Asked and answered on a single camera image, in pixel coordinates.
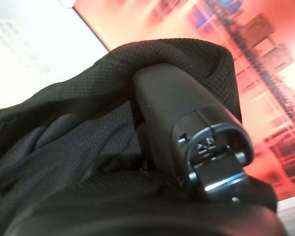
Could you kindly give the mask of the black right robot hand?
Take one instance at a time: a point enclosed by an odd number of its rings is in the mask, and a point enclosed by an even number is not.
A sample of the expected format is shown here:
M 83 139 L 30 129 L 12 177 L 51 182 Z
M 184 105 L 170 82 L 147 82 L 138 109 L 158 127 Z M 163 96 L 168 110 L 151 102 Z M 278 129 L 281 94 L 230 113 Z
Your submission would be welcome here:
M 181 69 L 133 76 L 136 101 L 169 180 L 155 170 L 93 176 L 27 208 L 8 236 L 285 236 L 272 187 L 249 176 L 242 125 Z

